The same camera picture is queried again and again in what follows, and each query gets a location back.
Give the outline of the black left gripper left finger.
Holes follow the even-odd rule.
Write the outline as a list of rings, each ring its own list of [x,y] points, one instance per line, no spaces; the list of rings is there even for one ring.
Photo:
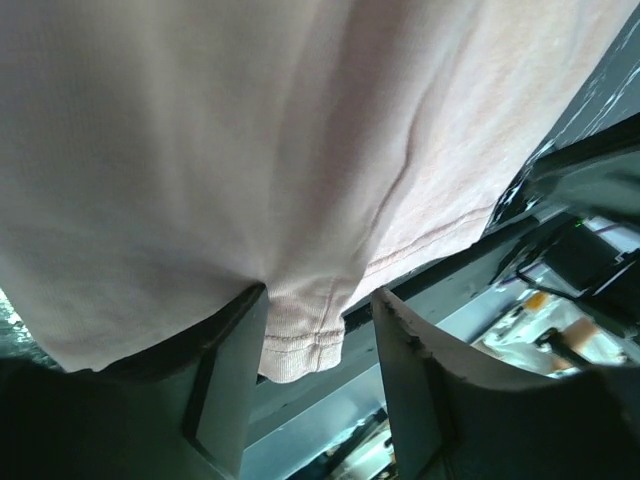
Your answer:
[[[5,479],[235,479],[268,313],[265,286],[100,372],[1,339]]]

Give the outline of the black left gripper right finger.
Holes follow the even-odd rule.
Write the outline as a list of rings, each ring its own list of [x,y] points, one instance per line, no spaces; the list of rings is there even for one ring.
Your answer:
[[[403,479],[635,479],[639,371],[552,379],[492,358],[386,289],[371,297]]]

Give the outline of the dusty pink t shirt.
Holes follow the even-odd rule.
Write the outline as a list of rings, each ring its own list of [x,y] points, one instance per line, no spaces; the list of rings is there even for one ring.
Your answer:
[[[66,372],[247,287],[259,371],[482,235],[634,1],[5,1],[1,287]]]

